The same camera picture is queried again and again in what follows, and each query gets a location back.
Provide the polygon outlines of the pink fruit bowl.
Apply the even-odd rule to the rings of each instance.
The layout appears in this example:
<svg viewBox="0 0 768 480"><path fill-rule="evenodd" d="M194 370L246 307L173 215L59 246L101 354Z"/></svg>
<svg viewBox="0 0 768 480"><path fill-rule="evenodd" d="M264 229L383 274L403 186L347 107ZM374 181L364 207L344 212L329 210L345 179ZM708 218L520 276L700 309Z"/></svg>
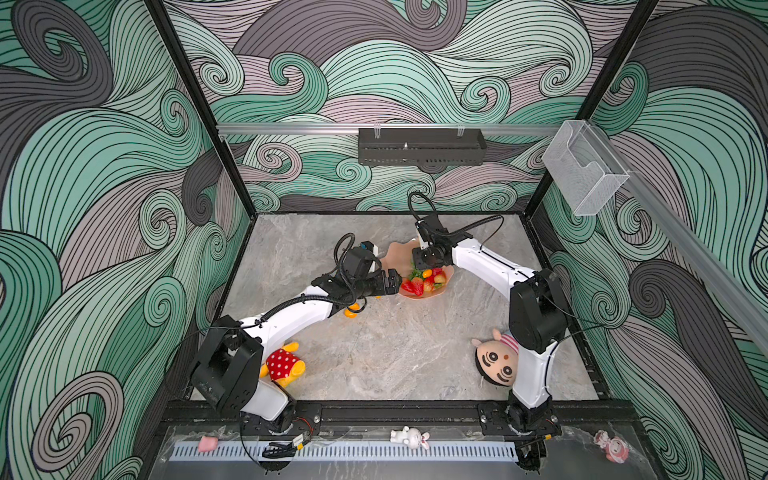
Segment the pink fruit bowl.
<svg viewBox="0 0 768 480"><path fill-rule="evenodd" d="M420 241L418 239L412 239L410 241L407 241L405 243L400 242L393 242L390 243L387 247L386 253L384 257L381 259L382 265L385 270L388 270L390 268L396 269L397 272L402 277L402 281L409 279L409 274L413 269L416 269L411 256L411 250L414 247L421 246ZM430 298L434 298L438 295L441 295L442 293L445 293L447 290L447 285L451 281L453 275L454 275L454 268L451 266L443 267L442 268L445 272L445 276L447 277L447 282L444 285L439 285L435 283L435 278L433 275L429 278L423 279L424 282L424 295L421 297L415 297L410 296L405 292L399 291L399 294L405 298L413 299L413 300L426 300Z"/></svg>

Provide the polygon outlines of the strawberry cluster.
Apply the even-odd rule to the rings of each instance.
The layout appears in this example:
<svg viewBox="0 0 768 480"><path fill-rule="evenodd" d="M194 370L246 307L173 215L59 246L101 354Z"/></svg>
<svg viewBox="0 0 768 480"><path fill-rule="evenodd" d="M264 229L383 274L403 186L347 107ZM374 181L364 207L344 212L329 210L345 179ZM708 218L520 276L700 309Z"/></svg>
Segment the strawberry cluster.
<svg viewBox="0 0 768 480"><path fill-rule="evenodd" d="M400 290L410 296L421 297L424 295L424 282L421 277L404 280Z"/></svg>

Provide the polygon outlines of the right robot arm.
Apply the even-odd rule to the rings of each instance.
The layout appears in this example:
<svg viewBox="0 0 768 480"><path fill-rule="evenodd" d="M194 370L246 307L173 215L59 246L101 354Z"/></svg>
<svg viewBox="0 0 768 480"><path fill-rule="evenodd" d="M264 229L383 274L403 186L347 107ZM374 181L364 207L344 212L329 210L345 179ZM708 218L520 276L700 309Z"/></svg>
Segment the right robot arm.
<svg viewBox="0 0 768 480"><path fill-rule="evenodd" d="M568 320L573 317L560 278L550 269L534 271L518 265L470 234L484 224L501 223L501 215L450 231L424 193L410 193L407 206L420 242L412 253L416 269L465 270L509 301L508 326L504 331L495 330L489 341L477 341L475 358L486 381L511 389L513 427L527 431L538 422L551 422L549 381L557 349L568 338Z"/></svg>

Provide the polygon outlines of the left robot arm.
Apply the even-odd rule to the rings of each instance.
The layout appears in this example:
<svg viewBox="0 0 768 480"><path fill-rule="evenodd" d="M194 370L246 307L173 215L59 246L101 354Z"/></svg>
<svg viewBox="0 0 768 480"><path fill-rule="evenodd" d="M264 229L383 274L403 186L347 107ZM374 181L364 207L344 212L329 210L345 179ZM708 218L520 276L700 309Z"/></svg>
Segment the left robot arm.
<svg viewBox="0 0 768 480"><path fill-rule="evenodd" d="M235 320L225 315L205 332L190 367L190 383L220 414L242 412L276 422L289 415L292 398L261 370L302 330L335 314L358 313L370 297L396 295L402 277L386 269L370 242L347 233L334 249L331 272L297 296L266 312Z"/></svg>

